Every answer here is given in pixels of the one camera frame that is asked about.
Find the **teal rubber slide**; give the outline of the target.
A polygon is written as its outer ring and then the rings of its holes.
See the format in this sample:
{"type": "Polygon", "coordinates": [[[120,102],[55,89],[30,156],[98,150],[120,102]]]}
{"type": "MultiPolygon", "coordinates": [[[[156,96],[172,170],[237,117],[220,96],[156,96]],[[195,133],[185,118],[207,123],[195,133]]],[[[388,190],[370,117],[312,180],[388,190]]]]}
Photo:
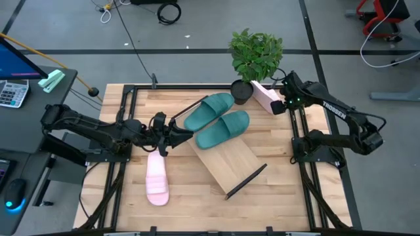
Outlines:
{"type": "Polygon", "coordinates": [[[242,135],[249,127],[250,118],[246,111],[234,111],[223,115],[196,136],[200,149],[210,149],[223,142],[242,135]]]}
{"type": "Polygon", "coordinates": [[[234,98],[226,92],[212,94],[184,120],[184,127],[191,131],[201,130],[209,123],[226,113],[234,104],[234,98]]]}

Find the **grey desk calculator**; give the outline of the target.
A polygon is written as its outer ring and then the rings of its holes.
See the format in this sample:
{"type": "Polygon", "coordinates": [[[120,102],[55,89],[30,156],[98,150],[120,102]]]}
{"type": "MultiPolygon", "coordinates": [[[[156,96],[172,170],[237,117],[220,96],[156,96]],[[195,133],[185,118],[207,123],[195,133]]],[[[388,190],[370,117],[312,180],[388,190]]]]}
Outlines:
{"type": "Polygon", "coordinates": [[[19,108],[28,91],[30,84],[28,80],[7,80],[0,90],[0,106],[7,108],[19,108]]]}

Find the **red and black cart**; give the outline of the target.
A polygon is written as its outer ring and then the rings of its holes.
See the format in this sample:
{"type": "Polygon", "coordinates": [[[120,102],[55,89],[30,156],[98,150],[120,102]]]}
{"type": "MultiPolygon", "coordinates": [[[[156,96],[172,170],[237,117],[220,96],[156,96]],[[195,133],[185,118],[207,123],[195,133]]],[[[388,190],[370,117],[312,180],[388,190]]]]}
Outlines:
{"type": "Polygon", "coordinates": [[[355,10],[347,10],[347,18],[357,18],[364,23],[362,33],[368,40],[383,38],[388,42],[402,40],[399,23],[410,17],[404,0],[373,0],[373,11],[362,11],[368,0],[361,0],[355,10]]]}

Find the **wooden shelf with black frame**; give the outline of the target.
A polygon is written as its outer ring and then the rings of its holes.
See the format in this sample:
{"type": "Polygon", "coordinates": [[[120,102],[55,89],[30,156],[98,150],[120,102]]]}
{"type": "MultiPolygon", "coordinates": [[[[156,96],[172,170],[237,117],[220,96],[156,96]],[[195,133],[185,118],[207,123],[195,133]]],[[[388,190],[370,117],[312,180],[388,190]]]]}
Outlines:
{"type": "MultiPolygon", "coordinates": [[[[184,110],[180,116],[176,118],[177,125],[179,125],[180,128],[185,128],[185,118],[187,118],[187,116],[189,116],[189,114],[191,114],[206,97],[199,100],[197,104],[184,110]]],[[[234,110],[231,107],[223,115],[234,111],[244,110],[234,110]]],[[[197,157],[223,190],[225,199],[228,200],[250,181],[254,180],[267,167],[267,164],[258,160],[258,157],[253,153],[251,148],[243,141],[242,135],[245,132],[240,136],[210,149],[200,149],[196,145],[196,136],[201,131],[213,125],[218,118],[201,130],[195,131],[191,139],[173,150],[178,155],[193,155],[197,157]]]]}

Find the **dark grey desk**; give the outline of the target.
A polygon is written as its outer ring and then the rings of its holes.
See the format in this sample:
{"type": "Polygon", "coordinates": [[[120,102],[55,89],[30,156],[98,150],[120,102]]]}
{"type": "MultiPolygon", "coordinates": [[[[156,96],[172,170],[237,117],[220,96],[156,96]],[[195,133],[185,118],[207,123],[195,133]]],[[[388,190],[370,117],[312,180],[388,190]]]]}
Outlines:
{"type": "Polygon", "coordinates": [[[49,161],[50,154],[40,150],[45,140],[41,118],[46,105],[65,101],[77,75],[74,69],[61,71],[65,77],[52,92],[44,92],[38,81],[31,79],[30,92],[20,108],[0,108],[0,158],[16,162],[0,191],[0,235],[15,233],[49,161]],[[4,196],[7,186],[18,178],[26,182],[23,204],[17,210],[9,210],[4,196]]]}

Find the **pink rubber slide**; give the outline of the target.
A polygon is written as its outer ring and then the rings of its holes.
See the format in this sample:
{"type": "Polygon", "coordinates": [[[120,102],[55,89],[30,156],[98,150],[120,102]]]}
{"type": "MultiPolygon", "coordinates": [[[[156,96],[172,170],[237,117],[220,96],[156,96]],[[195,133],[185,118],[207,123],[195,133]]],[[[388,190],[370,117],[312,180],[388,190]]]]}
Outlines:
{"type": "Polygon", "coordinates": [[[274,89],[267,90],[260,83],[256,81],[250,82],[253,87],[253,97],[258,103],[270,114],[273,115],[270,103],[272,101],[280,100],[274,89]]]}
{"type": "Polygon", "coordinates": [[[146,196],[155,206],[164,206],[169,201],[169,184],[165,168],[165,158],[158,151],[148,155],[146,168],[146,196]]]}

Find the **grey furniture foot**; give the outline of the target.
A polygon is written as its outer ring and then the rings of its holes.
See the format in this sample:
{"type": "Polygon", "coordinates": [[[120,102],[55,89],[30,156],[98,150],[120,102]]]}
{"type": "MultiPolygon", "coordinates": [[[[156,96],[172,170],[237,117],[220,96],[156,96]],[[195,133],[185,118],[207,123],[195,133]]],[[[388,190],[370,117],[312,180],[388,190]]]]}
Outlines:
{"type": "Polygon", "coordinates": [[[412,88],[407,92],[371,92],[369,97],[372,100],[420,102],[420,87],[412,88]]]}

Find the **black computer mouse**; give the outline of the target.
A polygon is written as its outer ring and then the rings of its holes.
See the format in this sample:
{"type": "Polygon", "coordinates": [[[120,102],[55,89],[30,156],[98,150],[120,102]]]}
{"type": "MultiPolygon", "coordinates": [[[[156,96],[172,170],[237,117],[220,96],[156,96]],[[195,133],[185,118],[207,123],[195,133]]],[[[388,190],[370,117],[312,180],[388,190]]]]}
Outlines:
{"type": "Polygon", "coordinates": [[[14,179],[6,188],[4,202],[7,210],[16,210],[25,200],[26,181],[21,178],[14,179]]]}

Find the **black table frame rails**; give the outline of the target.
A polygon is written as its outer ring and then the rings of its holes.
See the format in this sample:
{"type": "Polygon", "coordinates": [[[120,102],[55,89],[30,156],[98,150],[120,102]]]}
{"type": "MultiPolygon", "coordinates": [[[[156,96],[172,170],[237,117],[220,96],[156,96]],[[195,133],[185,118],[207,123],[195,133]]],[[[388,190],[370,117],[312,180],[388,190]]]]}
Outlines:
{"type": "MultiPolygon", "coordinates": [[[[192,105],[206,95],[229,92],[228,84],[149,84],[137,92],[134,118],[148,123],[157,112],[173,115],[192,105]]],[[[245,110],[250,116],[250,126],[241,136],[230,140],[228,147],[238,144],[237,151],[254,154],[250,174],[267,166],[252,181],[231,198],[225,200],[228,190],[221,187],[221,171],[225,164],[212,172],[195,151],[194,139],[175,149],[168,149],[166,159],[169,179],[169,202],[154,206],[146,198],[146,162],[148,153],[139,147],[132,148],[131,160],[125,166],[121,199],[116,207],[118,231],[148,231],[157,226],[162,231],[263,231],[272,226],[275,231],[310,229],[304,191],[298,164],[292,165],[291,138],[293,131],[287,113],[269,114],[254,98],[245,105],[232,107],[245,110]]],[[[104,195],[110,164],[96,166],[86,177],[81,192],[85,210],[93,214],[104,195]]],[[[348,226],[360,229],[361,223],[355,203],[345,191],[348,181],[343,172],[327,163],[316,163],[322,195],[339,219],[348,226]]]]}

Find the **mint green stapler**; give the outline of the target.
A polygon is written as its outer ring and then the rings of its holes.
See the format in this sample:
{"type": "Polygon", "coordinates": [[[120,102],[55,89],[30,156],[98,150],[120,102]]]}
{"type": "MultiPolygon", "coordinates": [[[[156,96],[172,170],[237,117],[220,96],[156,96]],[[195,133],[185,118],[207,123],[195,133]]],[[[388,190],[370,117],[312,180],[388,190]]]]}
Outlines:
{"type": "Polygon", "coordinates": [[[44,92],[50,93],[65,77],[65,74],[56,69],[48,74],[46,79],[42,79],[38,82],[38,85],[43,89],[44,92]]]}

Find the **green plant in black pot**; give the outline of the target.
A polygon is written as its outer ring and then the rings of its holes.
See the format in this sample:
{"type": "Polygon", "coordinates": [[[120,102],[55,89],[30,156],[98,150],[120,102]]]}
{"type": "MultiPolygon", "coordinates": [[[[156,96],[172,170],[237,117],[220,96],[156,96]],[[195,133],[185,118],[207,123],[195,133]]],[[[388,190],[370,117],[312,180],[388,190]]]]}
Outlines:
{"type": "Polygon", "coordinates": [[[234,103],[244,105],[252,97],[253,83],[273,78],[280,68],[284,40],[271,33],[251,32],[248,28],[234,31],[228,43],[232,67],[239,79],[230,85],[234,103]]]}

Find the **desk monitor with blue screen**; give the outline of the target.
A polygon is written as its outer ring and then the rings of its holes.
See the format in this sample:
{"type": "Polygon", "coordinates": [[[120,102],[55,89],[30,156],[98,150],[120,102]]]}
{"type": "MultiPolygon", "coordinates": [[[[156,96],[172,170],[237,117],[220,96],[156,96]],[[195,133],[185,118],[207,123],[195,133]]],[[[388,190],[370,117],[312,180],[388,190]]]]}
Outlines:
{"type": "Polygon", "coordinates": [[[0,37],[0,80],[46,79],[48,74],[0,37]]]}

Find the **black keyboard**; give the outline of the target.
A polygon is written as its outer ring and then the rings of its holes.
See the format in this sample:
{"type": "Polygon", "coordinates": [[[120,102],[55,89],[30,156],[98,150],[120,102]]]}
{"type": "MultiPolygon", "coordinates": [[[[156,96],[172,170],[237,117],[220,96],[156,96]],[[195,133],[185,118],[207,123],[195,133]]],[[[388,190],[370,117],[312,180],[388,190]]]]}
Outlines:
{"type": "Polygon", "coordinates": [[[16,166],[16,161],[0,158],[0,193],[16,166]]]}

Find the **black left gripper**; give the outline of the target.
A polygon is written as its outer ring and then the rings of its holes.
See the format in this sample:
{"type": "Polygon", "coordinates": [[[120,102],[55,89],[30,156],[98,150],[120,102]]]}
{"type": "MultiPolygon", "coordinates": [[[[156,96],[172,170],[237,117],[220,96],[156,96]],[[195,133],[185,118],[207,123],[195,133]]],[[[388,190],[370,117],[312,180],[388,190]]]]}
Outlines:
{"type": "MultiPolygon", "coordinates": [[[[147,127],[146,125],[142,126],[142,133],[145,135],[145,143],[142,144],[141,148],[151,153],[153,151],[158,151],[162,157],[168,156],[167,146],[167,128],[168,126],[164,123],[159,123],[158,125],[152,125],[147,127]]],[[[169,121],[169,132],[174,134],[183,134],[183,135],[171,135],[169,142],[172,148],[179,146],[180,144],[188,141],[193,137],[194,132],[185,128],[180,128],[177,125],[175,118],[171,118],[169,121]]]]}

